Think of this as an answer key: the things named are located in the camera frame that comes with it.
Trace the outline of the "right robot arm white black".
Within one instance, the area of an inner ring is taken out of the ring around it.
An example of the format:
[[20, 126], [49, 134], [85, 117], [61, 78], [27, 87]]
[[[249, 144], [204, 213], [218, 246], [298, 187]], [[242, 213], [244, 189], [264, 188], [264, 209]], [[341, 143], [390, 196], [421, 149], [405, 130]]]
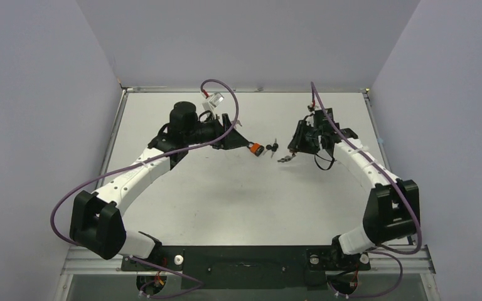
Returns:
[[353, 130], [334, 122], [332, 113], [331, 109], [316, 110], [300, 120], [287, 148], [293, 156], [325, 151], [368, 193], [359, 226], [337, 236], [336, 246], [328, 252], [330, 262], [344, 268], [358, 253], [419, 232], [419, 188], [413, 180], [388, 171]]

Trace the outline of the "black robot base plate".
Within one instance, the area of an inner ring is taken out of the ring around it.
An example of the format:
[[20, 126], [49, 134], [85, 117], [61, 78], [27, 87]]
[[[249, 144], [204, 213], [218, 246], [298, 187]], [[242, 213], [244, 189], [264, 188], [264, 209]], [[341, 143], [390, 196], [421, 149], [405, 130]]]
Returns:
[[205, 289], [322, 289], [332, 276], [369, 271], [366, 255], [338, 255], [329, 245], [318, 246], [163, 246], [143, 265], [125, 256], [124, 272], [156, 273], [156, 266], [189, 275], [161, 275], [181, 289], [204, 283]]

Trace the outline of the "orange Opel padlock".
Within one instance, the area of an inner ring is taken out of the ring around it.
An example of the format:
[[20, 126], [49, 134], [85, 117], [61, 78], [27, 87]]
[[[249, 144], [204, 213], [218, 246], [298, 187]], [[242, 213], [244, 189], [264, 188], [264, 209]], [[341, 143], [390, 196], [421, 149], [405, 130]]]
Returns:
[[247, 148], [256, 157], [259, 157], [265, 151], [265, 147], [256, 142], [249, 142], [249, 144], [247, 145]]

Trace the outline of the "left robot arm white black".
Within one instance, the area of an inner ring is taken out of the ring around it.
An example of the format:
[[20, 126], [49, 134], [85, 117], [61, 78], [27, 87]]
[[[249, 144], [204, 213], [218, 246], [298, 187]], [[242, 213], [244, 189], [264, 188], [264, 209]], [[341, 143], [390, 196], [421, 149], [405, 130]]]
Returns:
[[134, 256], [145, 269], [160, 266], [161, 242], [142, 231], [126, 230], [124, 213], [156, 179], [181, 162], [188, 153], [187, 147], [207, 142], [220, 150], [249, 144], [232, 128], [227, 114], [221, 119], [201, 121], [193, 103], [176, 103], [170, 111], [169, 122], [148, 143], [134, 162], [134, 168], [92, 193], [81, 191], [75, 196], [70, 238], [106, 260], [116, 255]]

